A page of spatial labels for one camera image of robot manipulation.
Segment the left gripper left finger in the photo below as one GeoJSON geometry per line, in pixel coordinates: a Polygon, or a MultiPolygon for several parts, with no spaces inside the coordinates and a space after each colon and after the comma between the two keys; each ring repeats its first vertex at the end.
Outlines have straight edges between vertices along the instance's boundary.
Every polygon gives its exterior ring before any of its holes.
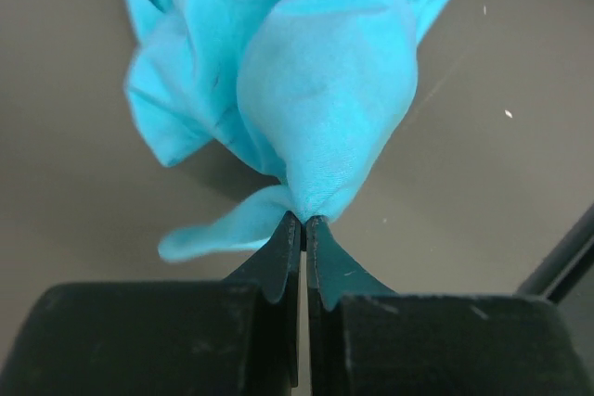
{"type": "Polygon", "coordinates": [[[299,383],[302,225],[286,212],[263,247],[225,278],[256,285],[260,297],[249,341],[250,389],[294,389],[299,383]]]}

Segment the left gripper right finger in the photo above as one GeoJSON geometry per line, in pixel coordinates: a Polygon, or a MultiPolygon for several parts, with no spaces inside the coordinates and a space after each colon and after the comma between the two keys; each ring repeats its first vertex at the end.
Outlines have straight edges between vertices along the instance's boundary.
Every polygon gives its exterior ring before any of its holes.
{"type": "Polygon", "coordinates": [[[304,225],[310,377],[313,395],[334,395],[347,376],[341,298],[393,296],[334,238],[328,219],[315,216],[304,225]]]}

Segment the light blue t shirt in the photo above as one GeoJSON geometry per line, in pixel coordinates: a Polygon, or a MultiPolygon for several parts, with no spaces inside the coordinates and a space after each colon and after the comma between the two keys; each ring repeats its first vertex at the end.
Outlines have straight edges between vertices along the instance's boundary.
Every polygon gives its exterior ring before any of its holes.
{"type": "Polygon", "coordinates": [[[124,0],[136,128],[173,166],[211,141],[277,183],[159,245],[182,262],[257,249],[286,212],[337,219],[418,83],[417,48],[449,0],[124,0]]]}

